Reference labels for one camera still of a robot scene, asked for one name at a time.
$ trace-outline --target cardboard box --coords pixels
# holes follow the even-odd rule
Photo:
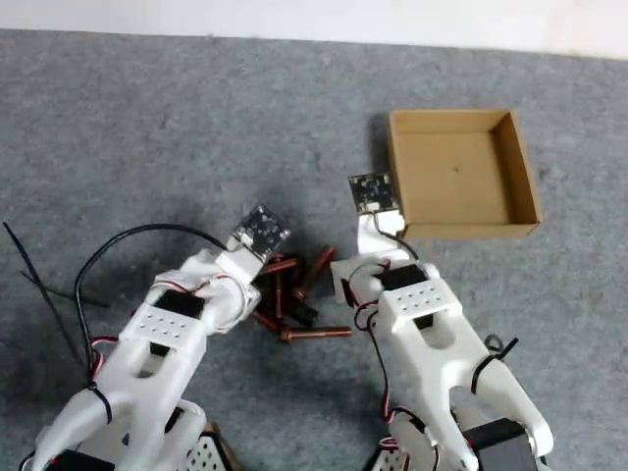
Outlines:
[[[405,239],[523,237],[541,222],[511,111],[393,111],[390,126]]]

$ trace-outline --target perforated metal plate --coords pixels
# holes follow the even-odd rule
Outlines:
[[[222,451],[216,445],[215,435],[203,435],[189,451],[177,471],[231,471]]]
[[[383,449],[371,469],[372,471],[401,471],[405,456],[406,453],[403,451]],[[412,465],[408,471],[415,471]]]

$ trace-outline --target metal bolt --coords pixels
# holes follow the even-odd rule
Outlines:
[[[262,326],[266,327],[266,329],[268,329],[274,334],[278,334],[280,330],[282,329],[281,324],[279,324],[278,322],[275,322],[273,319],[269,318],[268,316],[265,316],[259,311],[253,311],[251,316],[253,316],[253,318],[257,322],[259,322]]]
[[[289,258],[288,260],[273,262],[262,268],[259,272],[259,275],[270,275],[271,273],[282,272],[283,270],[295,267],[297,264],[298,260],[296,258]]]
[[[294,290],[292,291],[294,297],[300,300],[303,300],[307,297],[309,291],[314,288],[314,285],[323,273],[323,270],[325,270],[332,262],[332,258],[334,258],[335,254],[336,249],[333,248],[331,245],[323,249],[318,258],[314,261],[312,267],[305,274],[301,286],[294,288]]]
[[[278,254],[275,259],[281,262],[284,255]],[[280,321],[284,317],[284,307],[282,306],[282,272],[275,274],[275,319]]]
[[[319,329],[292,329],[284,327],[281,329],[281,339],[285,343],[294,340],[307,339],[327,339],[334,337],[349,337],[351,329],[349,327],[322,327]]]

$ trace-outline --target robotic arm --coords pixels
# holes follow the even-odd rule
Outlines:
[[[466,320],[460,301],[434,265],[411,260],[395,241],[403,227],[388,176],[351,179],[358,209],[358,252],[334,262],[338,301],[379,311],[374,334],[393,345],[415,387],[424,430],[395,414],[392,436],[415,469],[533,471],[553,446],[550,427],[510,370],[497,361]],[[503,419],[479,409],[452,414],[449,392],[471,390]]]
[[[120,471],[177,469],[206,423],[203,410],[182,394],[207,337],[228,332],[250,314],[260,298],[250,283],[288,235],[260,206],[218,257],[201,250],[178,270],[157,276],[112,355],[95,371],[95,386],[72,397],[40,434],[31,469],[47,469],[68,449]]]

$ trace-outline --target copper bolt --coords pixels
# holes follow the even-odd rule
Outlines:
[[[349,337],[349,327],[321,327],[319,329],[293,329],[284,327],[281,329],[281,339],[285,343],[294,340],[327,339],[331,337]]]
[[[269,275],[271,273],[282,272],[283,270],[295,267],[297,263],[298,260],[295,258],[289,258],[288,260],[282,260],[280,262],[273,262],[262,268],[259,275]]]
[[[314,285],[323,273],[323,270],[325,270],[332,262],[332,258],[334,258],[335,254],[336,249],[331,245],[323,249],[318,258],[314,261],[312,267],[305,274],[301,285],[294,288],[294,290],[292,291],[294,297],[300,300],[303,300],[307,297],[309,291],[314,288]]]
[[[281,262],[284,258],[284,255],[277,254],[275,256],[275,260]],[[277,272],[275,274],[275,319],[278,321],[282,320],[284,317],[284,307],[282,306],[282,272]]]
[[[271,331],[273,334],[278,334],[280,330],[282,329],[279,323],[275,322],[273,319],[269,318],[268,316],[265,316],[259,311],[253,311],[251,316],[253,316],[253,318],[257,322],[259,322],[262,326],[266,327],[266,329]]]

